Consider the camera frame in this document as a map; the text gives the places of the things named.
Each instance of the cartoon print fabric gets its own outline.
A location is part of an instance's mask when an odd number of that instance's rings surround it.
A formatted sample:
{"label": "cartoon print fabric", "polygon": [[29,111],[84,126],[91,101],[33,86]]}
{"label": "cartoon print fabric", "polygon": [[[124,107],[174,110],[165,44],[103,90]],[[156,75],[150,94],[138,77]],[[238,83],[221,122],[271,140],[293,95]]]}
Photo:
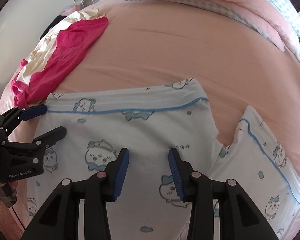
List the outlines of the cartoon print fabric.
{"label": "cartoon print fabric", "polygon": [[104,171],[107,164],[117,159],[117,151],[106,140],[90,141],[85,160],[89,171]]}
{"label": "cartoon print fabric", "polygon": [[28,198],[28,213],[29,217],[34,217],[38,211],[38,205],[34,198]]}
{"label": "cartoon print fabric", "polygon": [[236,179],[283,239],[286,232],[282,229],[289,228],[293,213],[300,209],[300,178],[283,146],[255,109],[248,106],[232,145],[226,149],[227,154],[219,155],[209,178]]}
{"label": "cartoon print fabric", "polygon": [[52,147],[44,152],[43,167],[50,173],[58,169],[57,154]]}
{"label": "cartoon print fabric", "polygon": [[265,210],[265,218],[269,221],[270,219],[275,218],[277,210],[279,208],[279,195],[275,198],[271,197]]}
{"label": "cartoon print fabric", "polygon": [[61,93],[51,93],[53,98],[55,99],[58,99],[58,98],[61,98],[64,94],[61,94]]}
{"label": "cartoon print fabric", "polygon": [[[31,218],[62,179],[79,181],[103,171],[122,147],[130,151],[130,164],[121,196],[107,203],[113,239],[186,239],[192,204],[177,196],[170,147],[211,179],[236,179],[281,239],[298,214],[300,183],[266,123],[248,107],[232,145],[222,145],[209,99],[195,79],[150,89],[50,95],[46,104],[37,135],[59,125],[67,135],[46,150],[44,174],[27,180]],[[218,201],[213,208],[218,240]]]}
{"label": "cartoon print fabric", "polygon": [[159,192],[160,196],[166,200],[166,203],[171,203],[173,206],[186,208],[190,204],[190,202],[183,203],[178,197],[172,175],[162,176]]}

